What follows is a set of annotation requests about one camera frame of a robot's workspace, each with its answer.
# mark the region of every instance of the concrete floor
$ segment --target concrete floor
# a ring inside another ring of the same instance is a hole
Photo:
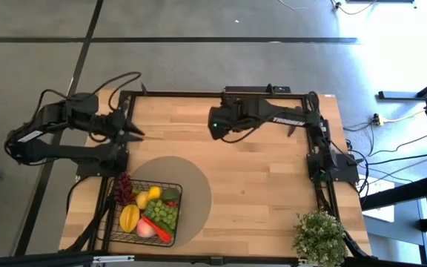
[[[427,1],[420,0],[417,9],[408,3],[376,4],[356,16],[331,11],[326,0],[287,2],[304,8],[290,10],[272,0],[106,1],[94,36],[358,37],[361,43],[92,44],[77,91],[92,91],[112,76],[138,70],[148,90],[218,91],[227,85],[272,83],[290,86],[295,93],[332,93],[339,101],[344,125],[368,121],[376,112],[393,119],[424,105],[378,102],[375,95],[379,90],[419,90],[427,85]],[[95,3],[0,0],[0,36],[84,37]],[[365,5],[344,8],[359,10]],[[80,50],[81,44],[0,44],[0,170],[4,173],[0,180],[0,256],[11,253],[39,172],[18,166],[3,152],[2,144],[10,129],[30,118],[43,89],[67,92]],[[139,84],[128,89],[139,90]],[[50,96],[45,102],[56,100]],[[427,121],[416,116],[375,128],[374,133],[375,150],[390,149],[427,134]],[[347,137],[354,149],[363,153],[370,149],[365,131],[347,133]],[[66,131],[62,142],[81,145],[84,140],[83,133]],[[423,153],[427,153],[427,139],[392,155],[377,155],[373,161]],[[393,171],[409,163],[381,165],[380,170]],[[65,197],[75,170],[75,164],[67,160],[54,165],[29,254],[57,250]],[[427,163],[397,176],[427,177]],[[403,246],[397,247],[394,241],[370,239],[374,255],[380,258],[419,261],[404,258]]]

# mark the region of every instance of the wooden table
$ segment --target wooden table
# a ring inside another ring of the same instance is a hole
[[[110,92],[100,91],[99,113],[109,111]],[[291,99],[269,102],[301,105],[299,100]],[[287,126],[267,123],[242,142],[213,141],[207,128],[208,111],[219,103],[220,99],[215,98],[136,98],[133,123],[146,136],[145,141],[129,146],[133,153],[128,171],[159,156],[190,160],[208,178],[211,212],[203,229],[186,245],[157,248],[110,242],[110,253],[297,257],[295,250],[291,250],[297,214],[317,209],[305,160],[305,129],[297,128],[287,137]],[[329,120],[332,139],[346,151],[335,97],[321,95],[320,110]],[[243,134],[227,138],[236,139]],[[87,145],[94,144],[88,140]],[[92,219],[100,182],[100,177],[91,177],[73,192],[60,249],[71,245]],[[334,185],[343,225],[361,249],[370,254],[357,192],[348,183]]]

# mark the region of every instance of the black wire basket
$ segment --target black wire basket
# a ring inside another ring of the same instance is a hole
[[[174,242],[176,241],[176,233],[177,233],[177,226],[179,222],[180,217],[180,208],[181,208],[181,200],[182,200],[182,186],[178,184],[173,184],[169,182],[151,182],[151,181],[143,181],[143,180],[137,180],[137,179],[130,179],[131,184],[133,187],[138,188],[141,191],[148,191],[149,188],[153,186],[159,186],[162,190],[165,190],[167,188],[175,188],[180,192],[179,196],[179,202],[177,204],[178,208],[178,215],[176,218],[176,227],[173,230],[173,236],[172,240],[169,243],[165,243],[159,238],[158,235],[154,235],[153,237],[140,237],[136,233],[136,230],[133,230],[130,233],[127,233],[123,231],[121,226],[119,225],[119,218],[121,216],[122,210],[125,207],[125,205],[120,205],[118,203],[115,204],[114,212],[108,211],[107,216],[105,216],[99,225],[99,233],[104,233],[106,229],[111,229],[110,231],[110,242],[120,242],[120,243],[130,243],[130,244],[139,244],[139,245],[153,245],[153,246],[159,246],[159,247],[171,247],[174,245]]]

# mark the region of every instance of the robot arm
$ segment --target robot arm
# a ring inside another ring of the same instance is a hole
[[[9,132],[4,149],[17,162],[25,165],[47,158],[71,159],[81,162],[106,162],[116,160],[118,146],[122,141],[142,141],[139,136],[121,135],[120,132],[144,135],[136,126],[127,121],[121,110],[108,115],[96,115],[98,97],[89,93],[78,93],[70,99],[45,105],[30,122]],[[39,139],[44,134],[56,134],[66,128],[99,134],[110,143],[96,147],[49,145]]]
[[[266,122],[307,128],[313,146],[318,149],[312,155],[317,168],[323,171],[336,168],[328,122],[318,110],[303,111],[301,107],[272,105],[260,96],[237,97],[224,94],[220,107],[212,107],[208,115],[208,128],[213,139],[223,139],[230,131],[251,129],[247,133],[250,134]]]

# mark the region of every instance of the leaves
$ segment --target leaves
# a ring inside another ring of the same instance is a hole
[[[299,217],[293,248],[319,266],[334,267],[343,263],[347,248],[345,229],[336,218],[325,211],[315,211]]]

